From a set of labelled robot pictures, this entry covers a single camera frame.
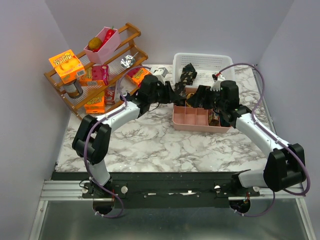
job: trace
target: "white marble surface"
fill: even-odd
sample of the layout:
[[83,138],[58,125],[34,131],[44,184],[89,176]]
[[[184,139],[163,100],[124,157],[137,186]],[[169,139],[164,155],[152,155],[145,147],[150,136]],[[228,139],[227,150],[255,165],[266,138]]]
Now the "white marble surface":
[[[166,67],[166,80],[172,82],[172,65]],[[236,67],[240,102],[253,108],[260,97],[253,72],[249,67]],[[133,85],[124,83],[127,90]],[[111,134],[105,157],[110,172],[203,172],[242,171],[263,168],[266,158],[251,140],[236,129],[225,134],[177,131],[172,122],[173,105],[161,104],[154,111],[128,122]],[[265,109],[256,114],[267,125]],[[72,149],[80,120],[71,114],[62,149],[58,172],[84,172],[83,158]]]

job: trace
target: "white wall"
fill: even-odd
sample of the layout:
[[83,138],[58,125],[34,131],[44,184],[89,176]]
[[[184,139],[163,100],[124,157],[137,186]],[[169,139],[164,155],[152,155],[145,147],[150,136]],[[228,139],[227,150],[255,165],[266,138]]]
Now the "white wall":
[[293,0],[45,0],[69,46],[82,51],[103,26],[131,22],[148,63],[178,52],[257,63]]
[[4,1],[0,21],[0,239],[25,240],[69,116],[44,72],[68,45],[43,0]]
[[305,149],[306,204],[320,239],[320,1],[295,0],[259,63],[277,133]]

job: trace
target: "wooden shelf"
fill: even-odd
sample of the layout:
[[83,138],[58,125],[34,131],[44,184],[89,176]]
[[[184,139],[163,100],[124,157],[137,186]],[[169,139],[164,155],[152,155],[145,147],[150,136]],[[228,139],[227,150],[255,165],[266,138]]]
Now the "wooden shelf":
[[[136,67],[141,65],[145,60],[148,59],[148,55],[138,48],[134,42],[136,37],[141,35],[140,30],[132,25],[131,23],[126,23],[125,26],[118,29],[120,37],[122,39],[121,44],[114,51],[113,56],[106,61],[104,64],[109,66],[109,85],[113,85],[118,81],[124,73],[129,69],[123,69],[120,65],[120,60],[130,54],[135,56],[135,64],[131,67]],[[92,67],[95,63],[90,62],[88,57],[85,54],[85,51],[82,51],[76,55],[79,60],[84,65],[85,69]],[[79,98],[70,98],[66,91],[63,89],[64,83],[58,76],[55,69],[52,69],[49,72],[44,73],[45,77],[54,87],[55,91],[60,95],[62,100],[68,106],[68,108],[79,118],[82,119],[78,113],[79,109],[83,107],[90,99],[98,95],[100,92],[104,91],[108,86],[84,86],[83,94]]]

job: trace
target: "white basket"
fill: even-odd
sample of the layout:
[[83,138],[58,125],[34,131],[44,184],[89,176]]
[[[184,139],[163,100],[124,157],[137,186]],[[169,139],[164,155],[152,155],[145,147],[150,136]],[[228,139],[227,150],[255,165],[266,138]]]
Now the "white basket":
[[[197,71],[197,75],[192,86],[187,87],[212,86],[214,83],[212,74],[216,74],[219,70],[233,64],[229,56],[179,52],[173,58],[172,75],[175,83],[179,82],[182,69],[190,63]],[[236,80],[233,67],[223,71],[222,75],[226,80]]]

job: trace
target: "pink basket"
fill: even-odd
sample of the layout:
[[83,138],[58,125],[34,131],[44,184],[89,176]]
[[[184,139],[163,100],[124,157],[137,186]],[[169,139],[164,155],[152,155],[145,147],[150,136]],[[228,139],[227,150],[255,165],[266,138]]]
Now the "pink basket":
[[[185,92],[195,93],[196,88],[185,88]],[[230,127],[209,126],[208,110],[188,106],[173,106],[173,128],[180,131],[225,134]]]
[[[105,39],[105,36],[107,34],[107,31],[111,29],[110,27],[104,27],[101,32],[96,36],[101,39],[103,42]],[[120,35],[118,32],[118,29],[115,30],[115,33],[110,37],[110,39],[103,45],[103,47],[100,48],[99,51],[93,52],[88,49],[88,45],[83,49],[85,54],[87,55],[90,62],[95,64],[101,64],[103,65],[106,61],[112,57],[114,51],[117,49],[117,47],[121,43]]]

